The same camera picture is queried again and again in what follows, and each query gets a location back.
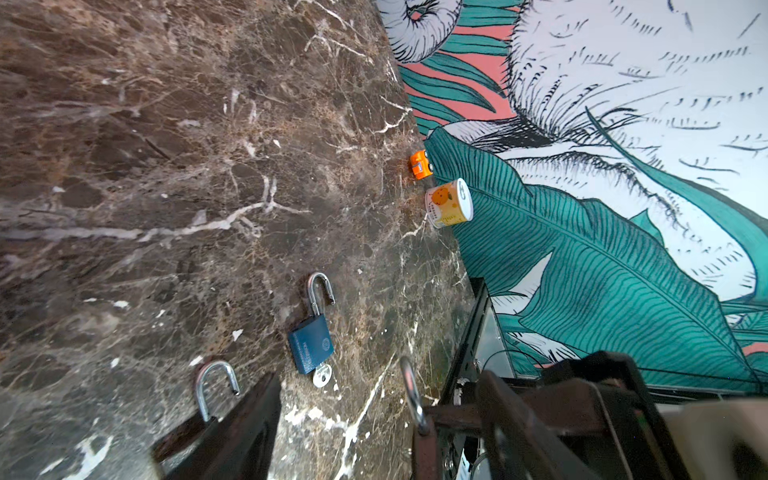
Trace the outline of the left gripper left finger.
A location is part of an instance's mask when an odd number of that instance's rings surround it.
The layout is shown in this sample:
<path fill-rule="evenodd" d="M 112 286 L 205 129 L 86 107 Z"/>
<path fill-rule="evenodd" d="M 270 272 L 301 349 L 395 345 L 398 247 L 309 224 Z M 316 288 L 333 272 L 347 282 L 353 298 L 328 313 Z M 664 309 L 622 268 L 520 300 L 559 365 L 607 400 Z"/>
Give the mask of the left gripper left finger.
<path fill-rule="evenodd" d="M 281 413 L 281 383 L 265 374 L 165 479 L 266 479 Z"/>

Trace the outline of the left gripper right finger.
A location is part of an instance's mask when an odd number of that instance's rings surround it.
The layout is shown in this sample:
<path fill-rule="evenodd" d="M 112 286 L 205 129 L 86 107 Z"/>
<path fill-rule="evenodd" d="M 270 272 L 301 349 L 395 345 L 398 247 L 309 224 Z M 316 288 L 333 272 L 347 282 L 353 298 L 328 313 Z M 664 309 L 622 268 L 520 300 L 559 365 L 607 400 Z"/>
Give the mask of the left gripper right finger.
<path fill-rule="evenodd" d="M 417 408 L 411 454 L 415 479 L 442 477 L 440 432 L 482 437 L 493 479 L 598 477 L 495 373 L 480 375 L 476 398 L 474 404 Z"/>

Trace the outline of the black padlock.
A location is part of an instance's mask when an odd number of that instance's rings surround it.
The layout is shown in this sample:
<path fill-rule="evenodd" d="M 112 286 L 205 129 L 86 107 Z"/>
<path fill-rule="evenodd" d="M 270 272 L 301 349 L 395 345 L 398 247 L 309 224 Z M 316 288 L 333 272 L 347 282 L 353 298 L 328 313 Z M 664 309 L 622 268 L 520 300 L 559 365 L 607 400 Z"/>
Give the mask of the black padlock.
<path fill-rule="evenodd" d="M 240 382 L 229 362 L 214 359 L 201 365 L 193 384 L 196 412 L 153 444 L 152 460 L 157 464 L 169 464 L 189 450 L 226 417 L 241 394 Z"/>

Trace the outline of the blue padlock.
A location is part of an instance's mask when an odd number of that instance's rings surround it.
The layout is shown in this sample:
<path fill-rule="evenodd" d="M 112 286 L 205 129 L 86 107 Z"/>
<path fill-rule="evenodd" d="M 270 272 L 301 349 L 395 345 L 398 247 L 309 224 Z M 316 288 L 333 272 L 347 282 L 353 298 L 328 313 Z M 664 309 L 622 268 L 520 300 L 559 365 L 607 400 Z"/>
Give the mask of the blue padlock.
<path fill-rule="evenodd" d="M 312 273 L 307 280 L 310 316 L 289 333 L 288 341 L 297 371 L 302 375 L 311 375 L 313 385 L 321 389 L 328 385 L 333 375 L 328 359 L 334 353 L 334 344 L 327 319 L 320 308 L 315 288 L 318 280 L 323 284 L 330 303 L 336 303 L 327 275 L 322 272 Z"/>

